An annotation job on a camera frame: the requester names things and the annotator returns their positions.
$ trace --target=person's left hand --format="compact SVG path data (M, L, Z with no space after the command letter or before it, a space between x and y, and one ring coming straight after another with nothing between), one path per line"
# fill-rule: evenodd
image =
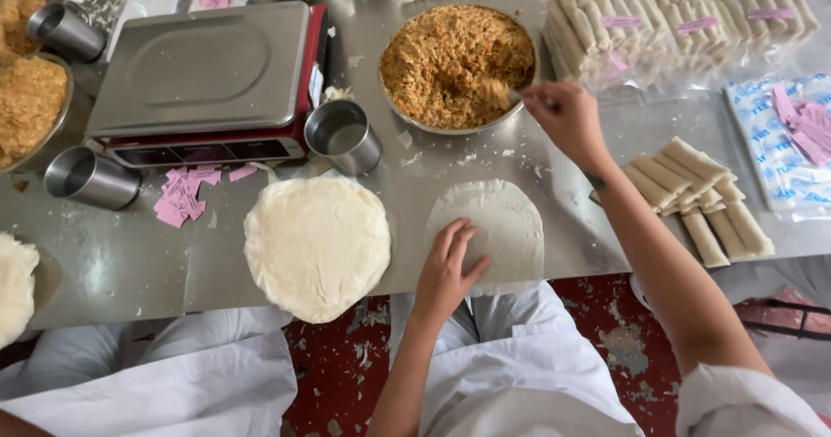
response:
M415 289L411 321L438 334L468 289L482 276L490 264L489 256L479 259L467 273L462 273L467 243L477 232L479 228L470 226L470 218L459 218L435 236Z

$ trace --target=digital kitchen scale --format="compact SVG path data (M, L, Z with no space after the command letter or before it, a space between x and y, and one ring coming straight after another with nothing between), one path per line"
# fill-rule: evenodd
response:
M328 28L301 1L129 20L87 136L128 167L304 158Z

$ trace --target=stainless steel table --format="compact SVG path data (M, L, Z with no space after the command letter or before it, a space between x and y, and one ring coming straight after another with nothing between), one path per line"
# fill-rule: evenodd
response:
M271 0L253 0L263 3ZM371 294L411 291L427 247L424 227L435 199L446 187L480 179L501 178L517 184L538 207L546 241L545 275L549 278L626 272L629 265L608 220L586 197L583 175L550 143L531 116L522 112L493 131L469 137L429 134L406 125L380 94L377 62L389 37L408 18L432 6L478 3L508 13L522 10L542 49L543 76L552 71L538 27L546 0L425 0L399 6L397 0L307 0L326 3L337 35L331 39L330 83L352 87L356 101L384 145L379 165L361 184L378 193L387 207L393 233L393 258ZM822 52L831 42L831 0L808 0L824 28L799 51L797 64L811 72L831 71ZM357 68L350 56L362 55ZM776 257L831 253L831 222L779 222L763 209L761 192L738 131L722 96L621 105L602 101L603 133L619 164L640 152L654 152L677 135L731 167L747 204L774 240ZM409 149L396 135L409 131ZM513 156L502 156L504 150ZM400 166L402 158L422 153L421 160ZM466 165L464 157L476 154ZM296 167L278 167L288 177ZM11 181L31 181L26 193ZM33 242L42 254L37 269L37 310L32 328L82 325L135 318L180 315L210 309L262 305L245 262L242 221L266 185L263 172L235 183L204 185L200 199L207 212L196 223L175 229L155 219L152 206L161 195L163 177L145 180L140 198L121 212L104 212L49 198L35 176L0 177L0 230ZM212 212L218 225L208 228ZM676 218L667 226L688 247L691 242Z

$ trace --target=metal bowl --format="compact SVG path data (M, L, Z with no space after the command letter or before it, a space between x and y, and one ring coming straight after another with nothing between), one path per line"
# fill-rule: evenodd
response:
M528 39L531 40L531 47L534 49L534 78L531 81L532 81L532 83L534 83L537 80L539 80L539 49L537 49L537 45L534 42L534 38L532 38L531 35L528 33L528 28L525 25L519 23L514 17L512 17L507 12L504 12L503 10L495 9L493 7L481 6L479 4L453 4L453 5L454 6L476 6L476 7L482 7L483 9L496 10L500 14L509 17L517 25L522 27L522 29L525 30L525 35L528 37ZM398 33L398 30L401 29L401 27L406 25L410 20L420 16L421 14L419 14L417 16L410 17L409 19L407 19L401 26L399 26L396 29L395 33ZM432 134L440 134L440 135L471 135L471 134L478 134L479 132L482 132L482 131L487 130L487 129L491 129L491 128L499 125L499 124L504 123L506 120L508 120L510 117L512 117L514 114L518 113L520 110L522 110L525 107L525 105L522 103L522 101L520 101L520 102L514 104L514 107L511 108L507 113L502 114L502 116L490 121L488 124L480 125L479 127L475 128L475 129L438 129L438 128L435 128L435 127L431 127L427 124L421 124L417 120L412 119L404 111L402 111L398 106L396 106L396 104L392 101L392 98L390 98L389 92L387 92L387 86L384 84L384 76L380 73L380 59L384 55L383 53L385 53L387 51L387 48L389 48L389 47L390 47L390 43L389 43L389 41L387 41L387 46L385 46L384 49L381 50L381 56L378 57L378 82L380 83L380 91L384 93L384 99L387 100L387 104L389 104L390 108L392 108L392 110L395 111L396 114L398 114L404 120L404 122L406 122L407 124L415 125L419 129L425 130L427 132L431 132Z
M66 61L48 53L35 53L25 57L41 57L63 67L67 74L67 90L52 130L29 153L12 163L11 166L0 168L0 173L45 172L49 163L60 152L81 143L92 112L92 100L76 88L72 70Z

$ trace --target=hand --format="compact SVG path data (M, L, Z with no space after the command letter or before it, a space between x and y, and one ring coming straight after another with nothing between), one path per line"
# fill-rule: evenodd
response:
M459 218L447 225L435 236L421 270L410 320L436 335L490 264L490 257L485 256L462 274L467 243L477 232L479 228L470 226L470 218Z
M551 141L585 173L609 157L597 100L574 82L544 82L523 90L523 103Z

